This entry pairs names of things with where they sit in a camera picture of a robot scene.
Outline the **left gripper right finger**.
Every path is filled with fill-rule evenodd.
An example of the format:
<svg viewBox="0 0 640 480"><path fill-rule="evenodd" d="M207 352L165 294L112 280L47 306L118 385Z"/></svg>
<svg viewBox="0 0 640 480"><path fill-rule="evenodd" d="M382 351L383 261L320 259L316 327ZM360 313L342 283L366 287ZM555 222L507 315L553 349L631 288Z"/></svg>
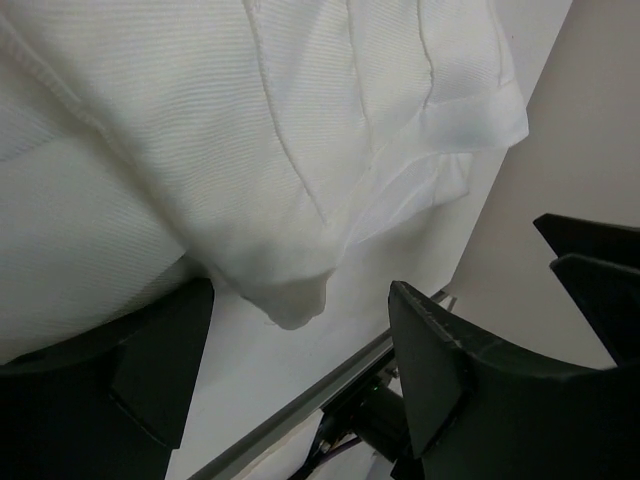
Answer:
<svg viewBox="0 0 640 480"><path fill-rule="evenodd" d="M389 320L413 452L428 479L635 479L639 366L513 344L395 281Z"/></svg>

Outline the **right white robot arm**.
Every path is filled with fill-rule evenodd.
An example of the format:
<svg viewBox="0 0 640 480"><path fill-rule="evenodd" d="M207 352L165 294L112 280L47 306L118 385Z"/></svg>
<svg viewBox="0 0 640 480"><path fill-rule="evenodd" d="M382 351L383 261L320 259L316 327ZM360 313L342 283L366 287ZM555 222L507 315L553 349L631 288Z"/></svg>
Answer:
<svg viewBox="0 0 640 480"><path fill-rule="evenodd" d="M550 269L614 362L639 359L639 229L546 213L533 221Z"/></svg>

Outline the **white skirt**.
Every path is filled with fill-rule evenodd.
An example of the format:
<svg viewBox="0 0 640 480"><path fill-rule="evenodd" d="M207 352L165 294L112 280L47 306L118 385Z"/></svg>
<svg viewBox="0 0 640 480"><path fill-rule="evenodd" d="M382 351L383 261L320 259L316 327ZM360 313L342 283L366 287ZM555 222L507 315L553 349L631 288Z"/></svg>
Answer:
<svg viewBox="0 0 640 480"><path fill-rule="evenodd" d="M491 1L5 1L1 358L188 264L280 327L528 133Z"/></svg>

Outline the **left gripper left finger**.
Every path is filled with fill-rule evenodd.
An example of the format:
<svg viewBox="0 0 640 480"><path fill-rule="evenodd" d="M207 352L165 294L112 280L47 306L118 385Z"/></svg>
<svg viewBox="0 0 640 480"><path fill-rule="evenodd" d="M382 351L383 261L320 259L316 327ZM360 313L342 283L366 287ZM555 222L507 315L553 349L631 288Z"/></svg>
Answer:
<svg viewBox="0 0 640 480"><path fill-rule="evenodd" d="M215 293L159 300L1 368L4 479L162 479L182 442Z"/></svg>

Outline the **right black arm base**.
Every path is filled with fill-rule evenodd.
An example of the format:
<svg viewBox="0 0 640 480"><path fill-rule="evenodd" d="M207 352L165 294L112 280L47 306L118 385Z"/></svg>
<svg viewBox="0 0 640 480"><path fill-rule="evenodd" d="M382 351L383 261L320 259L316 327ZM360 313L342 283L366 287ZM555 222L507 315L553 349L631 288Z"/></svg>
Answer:
<svg viewBox="0 0 640 480"><path fill-rule="evenodd" d="M291 477L308 479L320 466L366 444L392 464L393 479L422 479L423 468L414 457L401 395L382 384L332 401L301 467Z"/></svg>

